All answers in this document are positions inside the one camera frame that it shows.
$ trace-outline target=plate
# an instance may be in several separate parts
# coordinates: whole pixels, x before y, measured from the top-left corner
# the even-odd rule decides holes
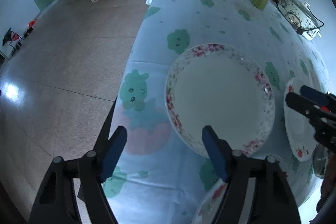
[[[165,98],[175,131],[205,157],[206,125],[247,156],[265,143],[273,127],[275,103],[266,75],[230,46],[203,44],[180,55],[168,73]]]
[[[288,167],[284,163],[281,157],[276,154],[271,154],[267,156],[273,156],[276,161],[279,163],[279,166],[284,174],[287,177]],[[256,159],[264,160],[267,156],[258,156]],[[244,201],[244,206],[241,211],[241,216],[239,218],[238,224],[244,224],[248,222],[251,205],[253,201],[255,188],[255,178],[250,178],[247,184],[246,196]],[[216,215],[216,212],[221,204],[223,196],[227,190],[227,183],[219,179],[215,185],[210,189],[209,192],[205,195],[201,204],[199,205],[196,214],[194,215],[192,224],[210,224],[212,223],[213,218]]]
[[[312,156],[317,144],[314,140],[315,130],[307,117],[287,106],[285,99],[289,92],[300,94],[303,85],[304,83],[297,77],[290,79],[283,96],[287,137],[293,154],[299,161],[308,160]]]

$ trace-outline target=white wall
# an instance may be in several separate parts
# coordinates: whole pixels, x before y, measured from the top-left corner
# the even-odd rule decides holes
[[[322,38],[316,36],[314,42],[327,65],[333,86],[336,87],[336,8],[331,0],[306,1],[310,4],[313,14],[325,23],[321,28]]]
[[[0,0],[0,41],[9,28],[21,35],[39,12],[34,0]],[[12,47],[1,43],[0,51],[8,58]]]

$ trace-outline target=black chair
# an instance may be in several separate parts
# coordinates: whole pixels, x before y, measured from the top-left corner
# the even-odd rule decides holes
[[[18,40],[17,44],[15,46],[12,45],[13,41]],[[20,49],[20,47],[22,46],[21,41],[23,40],[22,37],[20,37],[16,32],[12,31],[12,28],[9,28],[9,30],[6,32],[3,40],[2,40],[2,46],[4,46],[5,44],[10,45],[13,48],[12,51],[12,55],[14,55],[14,53]]]

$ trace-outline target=tablecloth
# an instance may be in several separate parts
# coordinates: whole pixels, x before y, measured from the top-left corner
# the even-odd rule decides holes
[[[149,3],[125,68],[110,132],[118,125],[128,132],[117,168],[103,184],[119,223],[191,223],[199,203],[217,181],[210,160],[193,152],[175,133],[164,102],[173,61],[186,49],[204,43],[232,46],[248,54],[267,74],[276,116],[269,139],[253,157],[276,156],[300,206],[320,181],[313,174],[312,160],[299,162],[290,149],[283,96],[294,76],[317,90],[332,91],[314,42],[296,34],[271,1],[263,11],[250,0]]]

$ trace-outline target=cooking pot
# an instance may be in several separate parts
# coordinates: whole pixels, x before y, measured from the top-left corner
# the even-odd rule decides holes
[[[309,11],[309,6],[305,0],[303,3],[298,0],[280,0],[278,3],[279,11],[295,29],[300,27],[302,29],[311,29],[319,26],[316,18]],[[312,40],[316,35],[322,36],[318,28],[304,31],[302,35],[308,40]]]

